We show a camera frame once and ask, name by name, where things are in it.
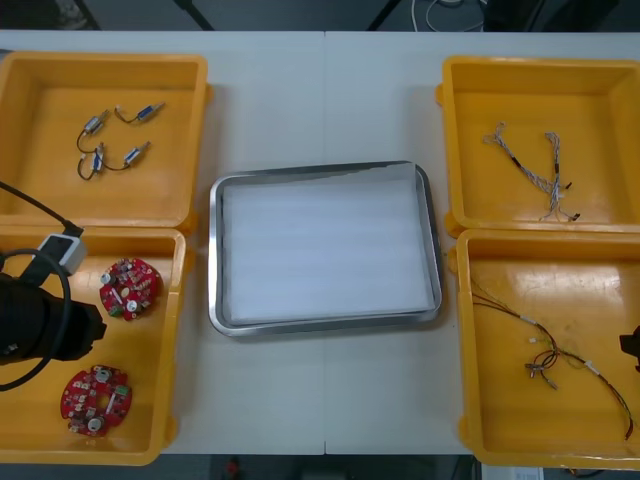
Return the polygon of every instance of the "wire bundle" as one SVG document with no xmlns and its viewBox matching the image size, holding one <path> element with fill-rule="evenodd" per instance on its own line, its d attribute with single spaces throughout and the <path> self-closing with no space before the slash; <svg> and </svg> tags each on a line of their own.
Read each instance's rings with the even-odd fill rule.
<svg viewBox="0 0 640 480">
<path fill-rule="evenodd" d="M 620 406 L 623 408 L 625 415 L 629 420 L 629 427 L 627 428 L 624 439 L 628 440 L 629 437 L 631 437 L 631 434 L 633 433 L 634 421 L 633 421 L 633 416 L 631 415 L 631 410 L 627 405 L 627 402 L 624 400 L 624 398 L 622 398 L 622 395 L 620 394 L 620 392 L 618 392 L 618 390 L 611 383 L 609 383 L 609 381 L 602 375 L 602 373 L 600 373 L 593 366 L 590 360 L 585 360 L 579 355 L 576 355 L 572 352 L 569 352 L 559 347 L 556 340 L 553 338 L 553 335 L 551 335 L 549 330 L 547 330 L 547 328 L 544 327 L 542 324 L 538 323 L 537 321 L 529 317 L 520 315 L 518 312 L 513 310 L 507 304 L 505 304 L 504 302 L 501 302 L 496 297 L 491 295 L 489 292 L 484 290 L 480 285 L 478 285 L 478 283 L 475 280 L 472 279 L 471 282 L 478 290 L 480 290 L 484 294 L 484 295 L 480 295 L 472 291 L 472 295 L 474 297 L 473 299 L 474 305 L 491 308 L 499 312 L 506 313 L 507 315 L 511 315 L 512 317 L 523 320 L 528 324 L 536 327 L 547 339 L 547 343 L 550 348 L 537 354 L 532 362 L 525 363 L 525 368 L 529 371 L 531 378 L 535 378 L 536 376 L 540 375 L 540 377 L 547 383 L 547 385 L 549 385 L 554 390 L 557 390 L 558 386 L 553 380 L 551 380 L 548 377 L 547 371 L 556 364 L 556 362 L 558 361 L 558 358 L 561 356 L 566 357 L 567 361 L 569 362 L 570 361 L 578 362 L 581 368 L 588 368 L 602 383 L 604 383 L 607 386 L 607 388 L 614 395 L 614 397 L 616 398 Z"/>
<path fill-rule="evenodd" d="M 511 158 L 513 164 L 527 176 L 531 183 L 533 183 L 539 190 L 550 195 L 549 213 L 541 217 L 540 220 L 544 220 L 551 216 L 553 213 L 559 212 L 565 215 L 570 222 L 576 221 L 580 217 L 579 213 L 570 215 L 560 208 L 560 199 L 563 196 L 560 193 L 560 189 L 568 190 L 572 185 L 571 182 L 569 182 L 567 185 L 560 184 L 560 137 L 554 132 L 545 133 L 545 137 L 551 142 L 553 146 L 553 166 L 555 176 L 553 182 L 551 182 L 546 178 L 541 177 L 540 175 L 529 170 L 516 158 L 515 154 L 511 151 L 509 146 L 502 138 L 502 132 L 505 127 L 506 124 L 504 122 L 499 122 L 496 126 L 495 132 L 485 135 L 482 141 L 487 144 L 495 143 L 500 146 L 507 153 L 507 155 L 509 155 L 509 158 Z"/>
</svg>

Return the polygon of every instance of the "white table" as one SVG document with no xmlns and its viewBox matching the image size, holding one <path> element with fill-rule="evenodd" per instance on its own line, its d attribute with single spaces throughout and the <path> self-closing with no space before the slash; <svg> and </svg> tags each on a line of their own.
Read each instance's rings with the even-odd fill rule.
<svg viewBox="0 0 640 480">
<path fill-rule="evenodd" d="M 638 34 L 0 32 L 0 48 L 189 52 L 209 61 L 201 230 L 177 352 L 172 453 L 464 452 L 455 284 L 428 329 L 235 340 L 206 305 L 206 208 L 217 174 L 412 160 L 431 180 L 443 252 L 447 178 L 433 89 L 449 55 L 640 59 Z"/>
</svg>

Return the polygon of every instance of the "metal tray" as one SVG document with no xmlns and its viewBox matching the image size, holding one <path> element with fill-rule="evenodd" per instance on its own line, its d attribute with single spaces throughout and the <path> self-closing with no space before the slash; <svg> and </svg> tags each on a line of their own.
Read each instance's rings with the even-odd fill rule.
<svg viewBox="0 0 640 480">
<path fill-rule="evenodd" d="M 435 215 L 431 200 L 429 180 L 424 170 L 417 165 L 415 165 L 416 194 L 418 196 L 420 226 L 422 229 L 426 253 L 426 270 L 429 274 L 433 290 L 433 309 L 397 314 L 386 313 L 380 315 L 340 316 L 323 319 L 301 318 L 293 321 L 274 321 L 270 323 L 252 325 L 233 325 L 228 321 L 228 312 L 225 312 L 225 282 L 223 272 L 223 238 L 225 225 L 222 216 L 222 199 L 223 192 L 226 187 L 240 184 L 277 184 L 299 180 L 320 179 L 402 164 L 410 164 L 410 162 L 394 161 L 352 163 L 258 170 L 230 174 L 219 178 L 211 188 L 209 210 L 209 318 L 214 327 L 224 335 L 246 336 L 316 330 L 336 330 L 355 327 L 411 325 L 434 320 L 438 316 L 442 305 L 442 265 L 440 244 L 435 227 Z"/>
</svg>

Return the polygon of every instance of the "yellow tray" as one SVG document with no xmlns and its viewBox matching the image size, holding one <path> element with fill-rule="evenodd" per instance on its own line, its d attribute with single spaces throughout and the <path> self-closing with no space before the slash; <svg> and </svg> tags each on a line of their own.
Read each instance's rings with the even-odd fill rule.
<svg viewBox="0 0 640 480">
<path fill-rule="evenodd" d="M 624 440 L 627 419 L 611 391 L 564 359 L 548 373 L 557 391 L 529 378 L 524 364 L 548 348 L 529 343 L 538 330 L 471 296 L 473 278 L 542 323 L 561 348 L 591 360 L 638 418 L 640 373 L 618 336 L 640 319 L 640 235 L 467 230 L 455 250 L 461 440 L 493 465 L 640 469 L 640 430 Z"/>
<path fill-rule="evenodd" d="M 0 71 L 0 179 L 81 226 L 190 231 L 206 80 L 206 60 L 196 55 L 9 54 Z M 151 141 L 134 167 L 90 181 L 78 176 L 76 139 L 91 117 L 118 104 L 132 116 L 163 101 L 141 125 L 112 113 L 101 131 L 83 140 L 85 148 L 104 142 L 112 166 Z M 0 225 L 54 222 L 0 192 Z"/>
<path fill-rule="evenodd" d="M 8 227 L 0 234 L 0 251 L 37 248 L 45 227 Z M 91 228 L 82 236 L 89 255 L 70 277 L 72 298 L 98 305 L 107 330 L 85 357 L 52 361 L 24 386 L 0 394 L 0 462 L 145 465 L 173 439 L 171 418 L 175 374 L 174 347 L 182 308 L 185 240 L 170 229 Z M 100 275 L 121 257 L 139 257 L 153 265 L 163 281 L 158 304 L 149 314 L 127 323 L 109 317 L 98 290 Z M 17 275 L 28 257 L 7 260 L 4 271 Z M 60 281 L 52 275 L 44 288 L 61 296 Z M 37 360 L 0 368 L 0 383 L 30 370 Z M 68 431 L 60 416 L 60 397 L 74 374 L 95 364 L 120 368 L 129 375 L 132 408 L 122 425 L 104 438 Z"/>
<path fill-rule="evenodd" d="M 640 233 L 640 81 L 626 61 L 451 57 L 436 90 L 443 106 L 451 212 L 449 233 L 467 228 Z M 560 177 L 573 185 L 550 217 L 549 195 L 483 136 L 505 122 L 518 160 L 553 179 L 544 137 L 561 140 Z"/>
</svg>

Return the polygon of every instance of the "wire harness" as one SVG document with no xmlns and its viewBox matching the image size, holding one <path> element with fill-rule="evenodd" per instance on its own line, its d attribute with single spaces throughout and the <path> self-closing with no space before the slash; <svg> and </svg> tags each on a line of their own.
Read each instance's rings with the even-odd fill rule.
<svg viewBox="0 0 640 480">
<path fill-rule="evenodd" d="M 483 289 L 473 278 L 471 279 L 471 283 L 472 283 L 472 289 L 473 287 L 475 287 L 477 290 L 482 292 L 482 294 L 479 294 L 474 291 L 471 292 L 474 305 L 478 305 L 485 308 L 491 308 L 493 310 L 503 312 L 514 318 L 522 320 L 532 325 L 533 327 L 537 328 L 538 331 L 540 331 L 544 335 L 545 340 L 543 340 L 543 342 L 547 343 L 548 348 L 545 351 L 536 355 L 533 361 L 525 363 L 524 365 L 527 371 L 529 372 L 529 376 L 531 378 L 540 377 L 552 389 L 558 390 L 559 388 L 558 385 L 549 378 L 549 376 L 547 375 L 547 372 L 556 364 L 559 357 L 565 357 L 565 359 L 569 362 L 569 365 L 571 366 L 576 367 L 576 364 L 572 362 L 577 362 L 577 368 L 589 369 L 589 371 L 591 371 L 591 373 L 593 373 L 593 375 L 595 375 L 598 378 L 598 380 L 600 380 L 604 385 L 606 385 L 606 387 L 611 391 L 611 393 L 613 394 L 617 402 L 620 404 L 620 406 L 624 410 L 625 415 L 627 416 L 629 421 L 629 426 L 627 427 L 627 431 L 624 435 L 624 439 L 628 440 L 629 437 L 631 437 L 631 435 L 633 434 L 633 427 L 635 422 L 634 422 L 633 416 L 631 415 L 631 410 L 629 409 L 627 402 L 624 400 L 620 392 L 618 392 L 618 390 L 611 383 L 609 383 L 609 381 L 604 377 L 604 375 L 602 375 L 602 373 L 593 366 L 591 360 L 585 360 L 581 356 L 576 355 L 575 353 L 570 352 L 564 348 L 561 348 L 560 346 L 558 346 L 558 343 L 556 342 L 555 338 L 553 338 L 553 335 L 551 335 L 549 330 L 547 330 L 547 328 L 543 326 L 541 323 L 537 322 L 536 320 L 530 317 L 527 317 L 518 313 L 516 310 L 509 307 L 506 303 L 498 300 L 495 296 L 490 294 L 487 290 Z"/>
</svg>

